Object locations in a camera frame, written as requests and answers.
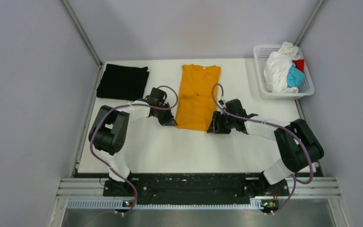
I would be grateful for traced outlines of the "orange t shirt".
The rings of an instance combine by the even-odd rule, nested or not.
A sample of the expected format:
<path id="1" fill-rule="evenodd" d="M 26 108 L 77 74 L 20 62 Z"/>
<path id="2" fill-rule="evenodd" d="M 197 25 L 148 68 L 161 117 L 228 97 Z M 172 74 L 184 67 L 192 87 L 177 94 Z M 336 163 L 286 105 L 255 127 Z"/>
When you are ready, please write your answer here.
<path id="1" fill-rule="evenodd" d="M 185 64 L 182 70 L 176 128 L 207 131 L 216 110 L 212 89 L 219 82 L 221 67 Z"/>

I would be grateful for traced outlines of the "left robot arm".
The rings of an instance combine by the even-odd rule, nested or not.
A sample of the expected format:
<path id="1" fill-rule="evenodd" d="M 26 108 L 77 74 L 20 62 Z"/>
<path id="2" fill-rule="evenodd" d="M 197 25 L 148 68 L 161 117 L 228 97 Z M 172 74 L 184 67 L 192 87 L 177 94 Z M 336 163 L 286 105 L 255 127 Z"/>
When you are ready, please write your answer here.
<path id="1" fill-rule="evenodd" d="M 121 149 L 126 142 L 130 122 L 155 117 L 161 126 L 176 126 L 177 122 L 163 86 L 154 87 L 145 98 L 126 105 L 110 107 L 103 105 L 91 127 L 88 140 L 91 154 L 109 169 L 109 180 L 105 184 L 109 192 L 120 196 L 137 198 L 138 192 L 129 179 L 131 170 L 126 164 Z"/>

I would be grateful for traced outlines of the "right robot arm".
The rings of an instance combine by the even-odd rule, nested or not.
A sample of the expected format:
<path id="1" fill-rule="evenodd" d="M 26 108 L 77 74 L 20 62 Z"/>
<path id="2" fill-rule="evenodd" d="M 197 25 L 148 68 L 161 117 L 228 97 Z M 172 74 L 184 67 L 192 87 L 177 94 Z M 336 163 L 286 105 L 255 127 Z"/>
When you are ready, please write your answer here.
<path id="1" fill-rule="evenodd" d="M 229 134 L 231 130 L 236 130 L 277 144 L 280 158 L 249 184 L 245 190 L 247 196 L 271 195 L 283 188 L 288 177 L 298 182 L 296 173 L 306 167 L 310 171 L 309 178 L 299 182 L 309 184 L 313 181 L 313 163 L 324 156 L 324 150 L 305 120 L 286 122 L 263 118 L 255 113 L 247 114 L 239 99 L 220 100 L 215 104 L 219 110 L 213 113 L 208 133 Z"/>

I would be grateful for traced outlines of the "folded black t shirt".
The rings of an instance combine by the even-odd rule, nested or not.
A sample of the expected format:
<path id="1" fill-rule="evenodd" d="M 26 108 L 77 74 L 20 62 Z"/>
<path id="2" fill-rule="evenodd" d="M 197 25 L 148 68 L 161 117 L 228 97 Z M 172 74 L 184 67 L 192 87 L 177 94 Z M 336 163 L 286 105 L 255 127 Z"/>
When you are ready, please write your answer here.
<path id="1" fill-rule="evenodd" d="M 141 99 L 149 77 L 148 67 L 107 64 L 97 88 L 98 98 L 135 101 Z"/>

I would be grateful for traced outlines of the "white t shirt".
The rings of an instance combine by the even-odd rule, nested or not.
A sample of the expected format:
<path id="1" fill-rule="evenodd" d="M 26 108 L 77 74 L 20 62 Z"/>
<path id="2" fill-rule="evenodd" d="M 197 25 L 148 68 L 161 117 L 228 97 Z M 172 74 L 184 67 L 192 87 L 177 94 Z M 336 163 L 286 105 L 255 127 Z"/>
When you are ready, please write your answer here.
<path id="1" fill-rule="evenodd" d="M 272 52 L 266 61 L 264 77 L 266 88 L 273 93 L 297 93 L 298 88 L 287 87 L 286 77 L 293 60 L 299 60 L 298 47 L 289 42 L 283 42 L 282 47 Z"/>

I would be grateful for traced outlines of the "white plastic basket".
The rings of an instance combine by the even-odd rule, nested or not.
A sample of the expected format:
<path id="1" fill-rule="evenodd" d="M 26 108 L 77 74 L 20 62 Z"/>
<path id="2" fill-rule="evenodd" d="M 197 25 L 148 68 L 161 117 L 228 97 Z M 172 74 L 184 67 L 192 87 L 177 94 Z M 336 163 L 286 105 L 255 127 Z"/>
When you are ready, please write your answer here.
<path id="1" fill-rule="evenodd" d="M 266 88 L 266 81 L 263 74 L 266 61 L 272 52 L 278 51 L 281 47 L 282 44 L 261 44 L 253 47 L 259 94 L 261 98 L 266 100 L 297 100 L 304 96 L 313 95 L 315 88 L 306 63 L 303 65 L 305 78 L 297 93 L 273 93 Z"/>

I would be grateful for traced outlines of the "light blue t shirt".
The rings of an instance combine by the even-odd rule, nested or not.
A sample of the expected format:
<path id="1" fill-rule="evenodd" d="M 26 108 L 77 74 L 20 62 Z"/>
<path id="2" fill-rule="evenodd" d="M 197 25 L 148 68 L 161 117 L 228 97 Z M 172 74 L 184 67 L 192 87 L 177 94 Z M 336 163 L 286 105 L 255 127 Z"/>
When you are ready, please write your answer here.
<path id="1" fill-rule="evenodd" d="M 289 88 L 300 88 L 305 80 L 305 74 L 300 71 L 295 63 L 292 63 L 291 68 L 288 71 L 286 82 Z"/>

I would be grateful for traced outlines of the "red t shirt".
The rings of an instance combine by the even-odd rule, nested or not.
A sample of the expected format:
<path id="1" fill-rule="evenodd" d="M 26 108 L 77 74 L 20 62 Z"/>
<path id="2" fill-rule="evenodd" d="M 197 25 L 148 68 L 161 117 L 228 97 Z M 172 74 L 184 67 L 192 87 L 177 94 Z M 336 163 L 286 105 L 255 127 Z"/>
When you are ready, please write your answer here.
<path id="1" fill-rule="evenodd" d="M 301 71 L 302 73 L 305 72 L 305 60 L 304 59 L 299 59 L 299 60 L 293 60 L 293 63 L 295 64 L 295 67 Z"/>

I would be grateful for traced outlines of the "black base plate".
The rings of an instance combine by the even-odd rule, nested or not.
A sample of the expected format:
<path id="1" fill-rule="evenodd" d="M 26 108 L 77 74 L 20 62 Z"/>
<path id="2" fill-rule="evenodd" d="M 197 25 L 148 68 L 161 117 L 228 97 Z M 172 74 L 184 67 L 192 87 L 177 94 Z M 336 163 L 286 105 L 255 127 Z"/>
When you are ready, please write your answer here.
<path id="1" fill-rule="evenodd" d="M 261 174 L 130 174 L 128 182 L 105 181 L 103 196 L 137 196 L 138 205 L 234 205 L 289 193 L 286 180 L 270 185 Z"/>

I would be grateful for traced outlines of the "aluminium frame rail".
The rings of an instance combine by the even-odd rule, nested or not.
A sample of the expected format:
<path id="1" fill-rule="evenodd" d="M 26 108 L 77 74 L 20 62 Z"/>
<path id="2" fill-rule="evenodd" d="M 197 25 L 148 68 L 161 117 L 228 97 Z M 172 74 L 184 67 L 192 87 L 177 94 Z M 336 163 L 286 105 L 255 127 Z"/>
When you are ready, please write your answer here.
<path id="1" fill-rule="evenodd" d="M 314 177 L 309 184 L 296 183 L 292 199 L 330 199 L 341 197 L 334 177 Z"/>

